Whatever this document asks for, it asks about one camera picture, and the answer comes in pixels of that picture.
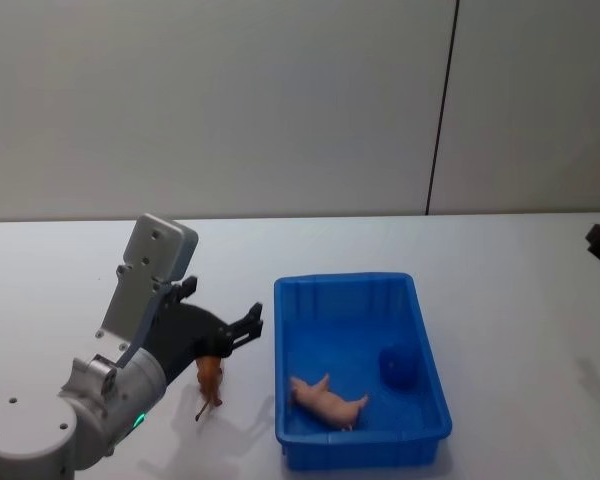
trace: pink toy pig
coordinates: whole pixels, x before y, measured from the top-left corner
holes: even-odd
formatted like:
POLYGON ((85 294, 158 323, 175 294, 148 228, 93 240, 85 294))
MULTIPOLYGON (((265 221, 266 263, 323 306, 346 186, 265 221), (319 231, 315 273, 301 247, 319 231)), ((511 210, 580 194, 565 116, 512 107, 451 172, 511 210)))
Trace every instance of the pink toy pig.
POLYGON ((329 391, 329 374, 315 385, 291 377, 291 396, 294 401, 311 411, 334 428, 352 430, 360 410, 369 401, 367 394, 360 400, 346 402, 329 391))

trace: green indicator light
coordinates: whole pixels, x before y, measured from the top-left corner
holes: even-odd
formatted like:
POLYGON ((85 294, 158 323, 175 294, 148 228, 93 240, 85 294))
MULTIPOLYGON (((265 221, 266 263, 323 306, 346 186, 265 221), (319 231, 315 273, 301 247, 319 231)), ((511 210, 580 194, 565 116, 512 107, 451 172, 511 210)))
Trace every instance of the green indicator light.
POLYGON ((144 422, 144 417, 145 417, 145 414, 141 413, 138 416, 138 418, 136 418, 136 421, 133 422, 133 428, 136 428, 138 425, 140 425, 142 422, 144 422))

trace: table surface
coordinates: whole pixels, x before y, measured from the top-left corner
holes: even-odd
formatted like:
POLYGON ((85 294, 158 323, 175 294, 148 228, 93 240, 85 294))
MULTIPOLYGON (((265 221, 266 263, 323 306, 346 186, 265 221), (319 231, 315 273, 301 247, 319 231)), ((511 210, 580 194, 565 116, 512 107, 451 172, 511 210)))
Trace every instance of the table surface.
MULTIPOLYGON (((79 479, 294 479, 274 436, 273 282, 413 275, 454 429, 423 469, 311 478, 600 479, 600 214, 186 221, 192 301, 262 338, 225 365, 224 405, 196 424, 195 367, 113 457, 79 479)), ((0 397, 54 395, 99 326, 133 222, 0 224, 0 397)))

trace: blue plastic bin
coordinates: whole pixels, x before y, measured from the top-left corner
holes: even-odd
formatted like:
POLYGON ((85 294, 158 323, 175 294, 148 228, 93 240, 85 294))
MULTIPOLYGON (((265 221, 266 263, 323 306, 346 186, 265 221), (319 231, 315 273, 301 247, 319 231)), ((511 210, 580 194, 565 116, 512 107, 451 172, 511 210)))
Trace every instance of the blue plastic bin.
POLYGON ((279 279, 275 355, 276 437, 292 470, 427 465, 451 433, 409 275, 279 279), (380 351, 396 343, 415 347, 416 379, 406 391, 385 385, 380 376, 380 351), (345 400, 369 394, 352 432, 335 431, 289 403, 291 376, 314 384, 327 372, 330 390, 345 400))

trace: gray wall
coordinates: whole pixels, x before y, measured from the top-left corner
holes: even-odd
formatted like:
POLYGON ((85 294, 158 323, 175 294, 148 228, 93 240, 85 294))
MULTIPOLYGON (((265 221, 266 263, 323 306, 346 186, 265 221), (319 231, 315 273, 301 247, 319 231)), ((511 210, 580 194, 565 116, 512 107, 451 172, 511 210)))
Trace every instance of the gray wall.
POLYGON ((0 219, 423 213, 453 0, 0 0, 0 219))
POLYGON ((600 210, 600 0, 461 0, 431 213, 600 210))

